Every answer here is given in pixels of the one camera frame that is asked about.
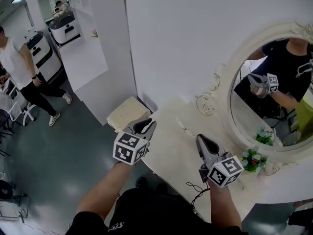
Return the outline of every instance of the mirror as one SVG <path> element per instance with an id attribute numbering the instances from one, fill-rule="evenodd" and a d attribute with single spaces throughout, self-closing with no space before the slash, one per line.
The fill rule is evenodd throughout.
<path id="1" fill-rule="evenodd" d="M 277 39 L 251 53 L 231 92 L 231 112 L 250 141 L 283 147 L 313 135 L 312 45 Z"/>

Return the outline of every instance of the gray floor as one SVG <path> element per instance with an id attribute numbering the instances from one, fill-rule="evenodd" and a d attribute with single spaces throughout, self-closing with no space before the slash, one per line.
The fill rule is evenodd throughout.
<path id="1" fill-rule="evenodd" d="M 68 81 L 61 88 L 71 92 Z M 62 98 L 49 98 L 61 112 L 53 127 L 48 126 L 48 114 L 34 108 L 37 120 L 26 127 L 15 126 L 15 135 L 0 144 L 12 154 L 5 158 L 5 171 L 16 184 L 16 193 L 26 193 L 31 198 L 26 225 L 20 220 L 0 221 L 6 235 L 63 235 L 82 195 L 115 163 L 112 148 L 116 133 L 108 125 L 101 126 L 84 103 L 71 94 L 71 105 Z M 162 182 L 139 162 L 122 192 L 134 187 L 139 176 L 147 177 L 152 188 Z M 21 208 L 26 210 L 27 204 L 28 199 L 20 208 L 1 203 L 0 210 L 3 215 L 14 216 Z M 243 221 L 243 230 L 250 235 L 279 235 L 291 210 L 290 204 L 256 205 Z"/>

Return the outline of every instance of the person sitting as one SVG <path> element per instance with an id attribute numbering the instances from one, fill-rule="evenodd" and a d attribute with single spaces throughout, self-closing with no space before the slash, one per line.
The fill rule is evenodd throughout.
<path id="1" fill-rule="evenodd" d="M 63 14 L 63 11 L 60 10 L 59 8 L 55 8 L 54 11 L 55 11 L 55 13 L 53 14 L 53 17 L 54 17 L 54 18 L 57 18 L 57 17 L 59 17 L 60 15 Z"/>
<path id="2" fill-rule="evenodd" d="M 67 2 L 57 1 L 55 5 L 57 6 L 57 8 L 59 8 L 59 10 L 63 11 L 63 13 L 72 10 L 72 8 Z"/>
<path id="3" fill-rule="evenodd" d="M 261 118 L 276 117 L 279 106 L 293 110 L 306 93 L 312 78 L 312 55 L 309 42 L 298 38 L 289 38 L 270 42 L 253 52 L 248 60 L 258 60 L 267 56 L 253 74 L 276 75 L 278 91 L 259 98 L 250 91 L 248 77 L 235 87 L 234 91 Z"/>

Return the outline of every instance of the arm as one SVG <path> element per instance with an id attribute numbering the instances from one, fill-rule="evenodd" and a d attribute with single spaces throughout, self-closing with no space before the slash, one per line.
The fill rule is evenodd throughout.
<path id="1" fill-rule="evenodd" d="M 284 94 L 280 91 L 273 92 L 272 98 L 281 106 L 288 110 L 293 110 L 297 107 L 298 101 L 290 94 Z"/>
<path id="2" fill-rule="evenodd" d="M 1 82 L 1 84 L 3 85 L 3 84 L 4 84 L 4 81 L 5 81 L 6 79 L 9 79 L 10 77 L 11 77 L 11 75 L 10 75 L 10 73 L 8 73 L 8 72 L 6 72 L 5 75 L 0 76 L 0 82 Z"/>
<path id="3" fill-rule="evenodd" d="M 238 226 L 241 229 L 241 219 L 231 199 L 229 188 L 219 188 L 211 180 L 208 180 L 208 184 L 211 188 L 212 224 L 221 228 Z"/>
<path id="4" fill-rule="evenodd" d="M 115 164 L 104 179 L 82 198 L 77 213 L 93 212 L 104 220 L 112 209 L 131 170 L 132 166 L 129 164 Z"/>
<path id="5" fill-rule="evenodd" d="M 259 60 L 263 57 L 265 57 L 266 55 L 264 54 L 262 47 L 258 48 L 255 52 L 253 52 L 248 58 L 247 60 Z"/>
<path id="6" fill-rule="evenodd" d="M 35 72 L 35 66 L 34 66 L 34 62 L 33 62 L 33 58 L 31 56 L 31 53 L 27 47 L 26 44 L 24 44 L 22 46 L 22 48 L 20 49 L 20 54 L 22 55 L 23 59 L 26 62 L 27 65 L 27 70 L 29 72 L 30 77 L 35 77 L 33 79 L 33 83 L 35 84 L 35 86 L 40 86 L 41 81 L 39 78 L 36 77 L 36 72 Z"/>

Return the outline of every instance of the hand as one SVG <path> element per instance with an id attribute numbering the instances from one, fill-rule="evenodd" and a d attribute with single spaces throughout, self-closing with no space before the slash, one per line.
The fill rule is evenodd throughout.
<path id="1" fill-rule="evenodd" d="M 35 79 L 33 79 L 33 83 L 36 87 L 39 87 L 41 85 L 41 81 L 38 77 L 36 77 Z"/>
<path id="2" fill-rule="evenodd" d="M 0 76 L 0 82 L 2 85 L 4 84 L 4 81 L 5 81 L 5 75 Z"/>
<path id="3" fill-rule="evenodd" d="M 213 190 L 214 192 L 218 192 L 219 194 L 222 194 L 224 192 L 229 192 L 228 186 L 224 186 L 220 188 L 211 179 L 208 179 L 207 183 L 210 186 L 211 190 Z"/>
<path id="4" fill-rule="evenodd" d="M 264 98 L 267 96 L 266 90 L 264 88 L 261 88 L 261 91 L 259 90 L 260 90 L 259 87 L 254 87 L 254 90 L 252 91 L 252 93 L 258 96 L 259 98 Z"/>

